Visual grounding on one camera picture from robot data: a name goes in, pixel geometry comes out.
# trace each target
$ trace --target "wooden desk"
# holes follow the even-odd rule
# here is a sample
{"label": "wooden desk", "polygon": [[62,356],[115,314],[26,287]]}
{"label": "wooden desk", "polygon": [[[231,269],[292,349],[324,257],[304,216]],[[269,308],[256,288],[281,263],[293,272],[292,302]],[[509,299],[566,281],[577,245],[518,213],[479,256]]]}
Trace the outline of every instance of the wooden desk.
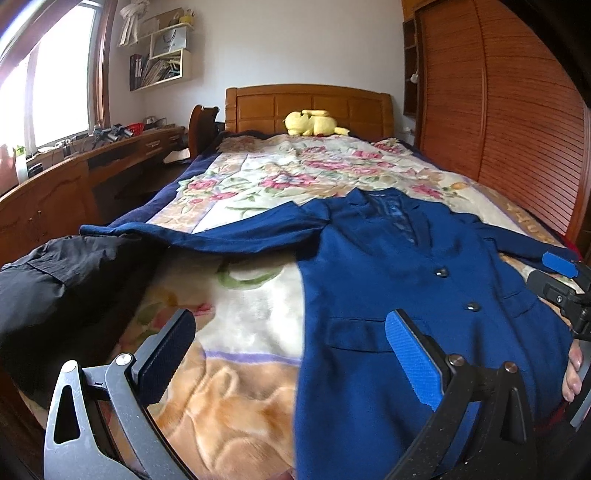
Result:
{"label": "wooden desk", "polygon": [[169,153],[183,131],[158,129],[70,157],[0,197],[0,265],[52,238],[76,235],[85,223],[103,223],[92,188]]}

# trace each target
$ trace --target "wardrobe door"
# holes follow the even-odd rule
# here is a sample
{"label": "wardrobe door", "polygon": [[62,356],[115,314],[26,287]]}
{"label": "wardrobe door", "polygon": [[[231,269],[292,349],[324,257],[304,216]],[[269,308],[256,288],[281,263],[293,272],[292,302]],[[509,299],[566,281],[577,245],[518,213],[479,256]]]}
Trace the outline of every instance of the wardrobe door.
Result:
{"label": "wardrobe door", "polygon": [[422,38],[420,149],[445,170],[478,178],[483,142],[484,54],[472,0],[416,12]]}
{"label": "wardrobe door", "polygon": [[548,48],[505,5],[475,4],[488,90],[478,181],[564,234],[582,180],[583,99]]}

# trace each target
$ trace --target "blue blazer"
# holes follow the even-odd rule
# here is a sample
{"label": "blue blazer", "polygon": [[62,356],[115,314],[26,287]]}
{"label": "blue blazer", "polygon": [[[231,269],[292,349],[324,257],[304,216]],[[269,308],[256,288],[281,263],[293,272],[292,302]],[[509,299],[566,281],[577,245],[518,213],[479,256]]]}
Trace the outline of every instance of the blue blazer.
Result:
{"label": "blue blazer", "polygon": [[[498,254],[544,269],[547,251],[575,260],[567,249],[395,189],[286,203],[194,234],[145,223],[81,230],[130,232],[212,254],[295,251],[306,298],[294,418],[298,477],[382,480],[432,414],[386,339],[385,316],[394,309],[473,365],[517,363],[535,419],[560,402],[569,329]],[[476,408],[444,468],[457,461]]]}

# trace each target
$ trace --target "metal bolt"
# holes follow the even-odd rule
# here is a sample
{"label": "metal bolt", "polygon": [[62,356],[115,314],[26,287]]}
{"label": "metal bolt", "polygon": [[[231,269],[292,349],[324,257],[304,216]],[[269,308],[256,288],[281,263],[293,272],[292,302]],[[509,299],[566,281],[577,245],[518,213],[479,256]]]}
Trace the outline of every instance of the metal bolt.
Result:
{"label": "metal bolt", "polygon": [[461,355],[458,355],[457,353],[454,353],[454,354],[452,354],[452,355],[449,356],[449,362],[454,367],[461,367],[463,364],[466,363],[466,360],[464,360],[464,357],[462,357]]}
{"label": "metal bolt", "polygon": [[505,370],[510,374],[516,374],[519,368],[513,362],[505,362]]}
{"label": "metal bolt", "polygon": [[74,370],[76,368],[76,365],[78,365],[76,363],[76,360],[68,360],[64,366],[61,368],[61,371],[66,373],[71,372],[72,370]]}
{"label": "metal bolt", "polygon": [[120,367],[127,365],[129,362],[131,362],[131,355],[129,353],[122,353],[121,355],[119,355],[116,359],[115,359],[115,363],[117,365],[119,365]]}

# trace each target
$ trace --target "stuffed animal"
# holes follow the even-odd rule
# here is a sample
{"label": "stuffed animal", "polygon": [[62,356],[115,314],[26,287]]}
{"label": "stuffed animal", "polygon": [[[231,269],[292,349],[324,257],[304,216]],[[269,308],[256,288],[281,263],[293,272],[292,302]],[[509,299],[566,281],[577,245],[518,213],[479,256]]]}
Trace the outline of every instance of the stuffed animal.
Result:
{"label": "stuffed animal", "polygon": [[349,135],[349,130],[336,126],[336,120],[326,110],[302,110],[285,117],[285,127],[290,135]]}

